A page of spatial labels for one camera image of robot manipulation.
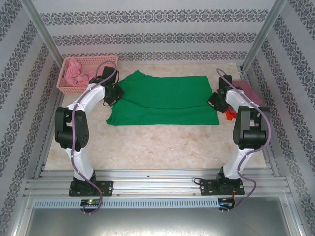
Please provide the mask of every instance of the patterned wallpaper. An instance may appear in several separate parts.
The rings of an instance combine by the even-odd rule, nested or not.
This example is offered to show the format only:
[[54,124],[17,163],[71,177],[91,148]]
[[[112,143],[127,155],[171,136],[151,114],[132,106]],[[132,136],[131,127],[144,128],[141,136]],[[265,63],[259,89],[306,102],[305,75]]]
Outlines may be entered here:
[[288,0],[247,71],[273,124],[272,151],[315,235],[315,2]]
[[18,0],[0,3],[0,236],[34,177],[58,97],[59,68]]
[[64,57],[115,54],[122,64],[241,65],[274,1],[33,2]]

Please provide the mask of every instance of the red object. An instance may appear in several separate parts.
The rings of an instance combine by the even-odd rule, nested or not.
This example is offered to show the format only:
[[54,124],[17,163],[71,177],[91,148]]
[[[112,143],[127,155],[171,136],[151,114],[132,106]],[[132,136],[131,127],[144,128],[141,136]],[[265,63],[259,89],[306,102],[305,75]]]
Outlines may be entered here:
[[237,113],[231,113],[229,110],[225,112],[225,115],[228,120],[233,120],[233,118],[237,118]]

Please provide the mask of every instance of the gray metal panel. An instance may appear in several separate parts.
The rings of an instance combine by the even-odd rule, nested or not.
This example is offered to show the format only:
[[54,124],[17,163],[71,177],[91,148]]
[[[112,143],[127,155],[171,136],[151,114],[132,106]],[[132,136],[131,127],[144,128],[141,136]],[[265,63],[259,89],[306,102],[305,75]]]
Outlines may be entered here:
[[28,236],[288,236],[279,199],[255,198],[235,212],[216,209],[34,209]]

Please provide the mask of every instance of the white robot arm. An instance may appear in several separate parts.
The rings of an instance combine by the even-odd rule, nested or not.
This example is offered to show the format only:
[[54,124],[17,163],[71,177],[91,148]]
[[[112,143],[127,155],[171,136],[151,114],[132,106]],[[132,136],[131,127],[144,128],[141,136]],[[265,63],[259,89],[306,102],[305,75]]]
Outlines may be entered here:
[[[87,91],[95,85],[96,83],[89,84]],[[235,186],[242,185],[238,172],[238,165],[241,163],[241,160],[246,153],[258,149],[266,143],[267,128],[259,113],[253,108],[252,104],[254,103],[248,103],[239,92],[228,88],[227,86],[221,87],[219,93],[214,93],[208,103],[215,110],[221,112],[225,112],[230,105],[238,113],[233,131],[233,140],[236,145],[232,157],[218,173],[218,184],[214,186],[216,189],[219,189],[220,186],[223,186],[225,189],[212,192],[214,195],[229,195],[231,193],[231,188],[235,189]],[[80,174],[86,179],[95,182],[95,172],[90,165],[87,150],[85,148],[89,139],[86,117],[100,100],[106,100],[107,91],[116,91],[117,93],[114,94],[119,94],[120,97],[122,96],[118,85],[116,86],[116,90],[113,86],[108,88],[106,85],[98,85],[80,101],[75,112],[76,145],[73,153],[74,164]],[[72,149],[72,127],[68,126],[67,123],[71,122],[72,111],[78,100],[79,98],[66,108],[59,107],[56,111],[55,140],[60,143],[61,147],[65,149],[70,158]],[[268,109],[260,109],[268,115]],[[250,157],[251,155],[248,155],[246,160],[242,163],[240,172],[243,171]],[[81,193],[80,196],[89,196],[93,192],[93,188],[91,188],[90,184],[84,181],[76,171],[74,171],[74,182],[78,188],[77,192]]]
[[[248,103],[242,96],[240,96],[235,90],[231,89],[228,90],[226,93],[226,103],[229,104],[235,111],[238,113],[239,107],[249,107],[253,108],[252,104]],[[232,152],[232,156],[229,159],[229,161],[223,166],[223,172],[224,176],[229,179],[238,179],[240,178],[237,167],[239,163],[241,162],[244,155],[250,151],[254,150],[254,148],[244,148],[240,149],[238,145],[235,145],[234,150]],[[245,168],[247,162],[251,158],[252,154],[249,154],[245,161],[242,163],[240,172],[243,172],[243,169]]]
[[[86,91],[90,90],[95,85],[96,84],[89,84]],[[78,105],[76,111],[83,111],[85,115],[88,116],[91,110],[95,107],[95,105],[99,101],[103,100],[104,97],[105,97],[105,87],[98,85],[87,96],[84,97],[84,99]],[[70,111],[73,111],[73,108],[75,104],[77,104],[77,101],[79,100],[79,98],[75,100],[72,104],[67,106],[67,108]],[[71,148],[66,148],[65,151],[68,154],[68,156],[71,158]],[[94,170],[92,166],[90,165],[86,147],[82,147],[79,151],[76,151],[76,150],[74,151],[74,163],[77,169],[80,171],[82,175],[84,175],[85,178],[91,179]],[[84,181],[84,179],[81,176],[79,176],[79,174],[76,171],[74,172],[74,177],[78,180]]]

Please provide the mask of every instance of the table surface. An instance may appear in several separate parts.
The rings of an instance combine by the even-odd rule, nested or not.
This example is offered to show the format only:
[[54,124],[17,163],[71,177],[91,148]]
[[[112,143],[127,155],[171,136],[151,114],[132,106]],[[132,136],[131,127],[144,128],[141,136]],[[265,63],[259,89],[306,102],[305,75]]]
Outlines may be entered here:
[[[240,80],[236,64],[119,65],[120,78],[136,70],[158,77],[207,76],[212,90],[218,86],[216,68]],[[67,95],[63,107],[79,95]],[[106,120],[110,107],[100,101],[88,116],[90,139],[87,149],[97,170],[207,169],[220,168],[231,157],[235,146],[234,121],[218,113],[220,125],[140,125],[111,126]],[[261,152],[254,154],[247,167],[265,168]],[[60,145],[52,141],[46,170],[71,170],[71,162]]]

